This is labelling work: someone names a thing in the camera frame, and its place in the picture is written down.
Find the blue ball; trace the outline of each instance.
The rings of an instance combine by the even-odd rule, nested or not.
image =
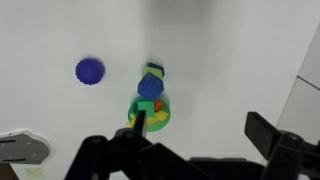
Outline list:
[[[101,61],[94,58],[81,60],[76,67],[77,78],[87,85],[97,84],[103,78],[105,67]]]

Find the white background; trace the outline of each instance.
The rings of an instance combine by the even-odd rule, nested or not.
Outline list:
[[[85,137],[125,126],[151,60],[165,67],[172,111],[151,141],[184,158],[260,162],[243,134],[246,113],[277,123],[319,9],[317,0],[1,1],[0,132],[47,138],[44,179],[63,179]],[[93,87],[74,76],[88,56],[107,70]],[[21,179],[30,167],[14,166]]]

